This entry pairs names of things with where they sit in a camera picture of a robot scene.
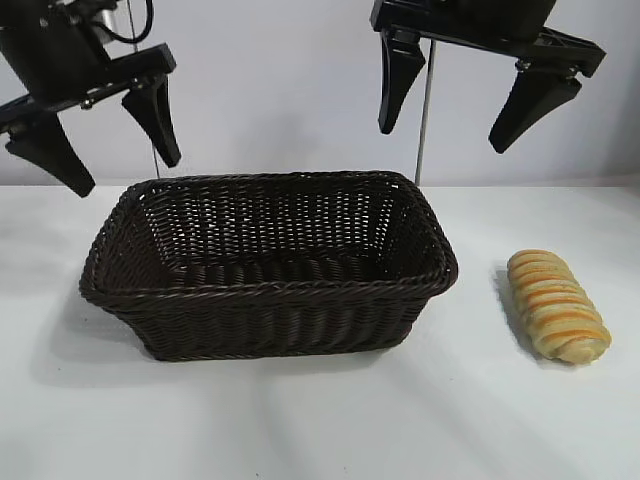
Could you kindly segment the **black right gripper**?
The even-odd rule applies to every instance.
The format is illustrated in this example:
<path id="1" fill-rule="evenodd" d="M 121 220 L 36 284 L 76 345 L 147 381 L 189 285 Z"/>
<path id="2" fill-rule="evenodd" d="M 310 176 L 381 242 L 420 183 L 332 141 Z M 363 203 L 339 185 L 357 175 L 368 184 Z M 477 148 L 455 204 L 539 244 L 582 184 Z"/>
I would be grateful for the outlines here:
<path id="1" fill-rule="evenodd" d="M 517 75 L 489 142 L 503 154 L 537 121 L 572 101 L 576 74 L 590 78 L 606 56 L 592 41 L 545 26 L 553 1 L 376 1 L 370 23 L 380 32 L 382 90 L 378 125 L 390 134 L 426 64 L 420 37 L 516 58 Z"/>

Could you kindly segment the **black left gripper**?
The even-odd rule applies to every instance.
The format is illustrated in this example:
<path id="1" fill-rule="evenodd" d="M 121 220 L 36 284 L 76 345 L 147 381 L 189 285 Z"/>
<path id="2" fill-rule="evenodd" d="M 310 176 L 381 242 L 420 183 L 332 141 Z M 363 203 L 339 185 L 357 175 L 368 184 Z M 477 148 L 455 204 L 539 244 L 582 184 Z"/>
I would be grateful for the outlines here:
<path id="1" fill-rule="evenodd" d="M 3 9 L 1 54 L 27 93 L 1 106 L 7 151 L 46 171 L 80 197 L 95 181 L 71 146 L 55 113 L 101 101 L 133 87 L 125 110 L 148 136 L 164 164 L 181 159 L 169 105 L 168 75 L 176 61 L 166 44 L 112 58 L 110 41 L 139 44 L 149 35 L 154 11 L 146 11 L 138 36 L 123 37 L 112 26 L 111 9 Z"/>

